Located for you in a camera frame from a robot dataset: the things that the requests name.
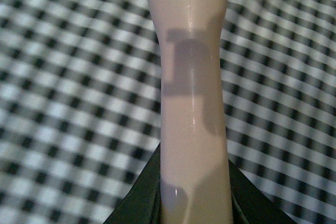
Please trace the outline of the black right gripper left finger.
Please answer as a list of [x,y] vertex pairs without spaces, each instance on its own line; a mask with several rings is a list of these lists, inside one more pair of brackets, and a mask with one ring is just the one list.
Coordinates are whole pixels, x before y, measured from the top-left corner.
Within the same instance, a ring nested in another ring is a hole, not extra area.
[[160,147],[105,223],[160,223]]

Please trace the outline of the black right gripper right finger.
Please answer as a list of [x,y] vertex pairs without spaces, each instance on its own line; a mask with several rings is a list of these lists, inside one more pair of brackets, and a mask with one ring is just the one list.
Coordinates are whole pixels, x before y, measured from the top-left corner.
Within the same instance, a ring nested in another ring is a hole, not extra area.
[[229,178],[234,224],[295,223],[268,199],[233,162],[229,162]]

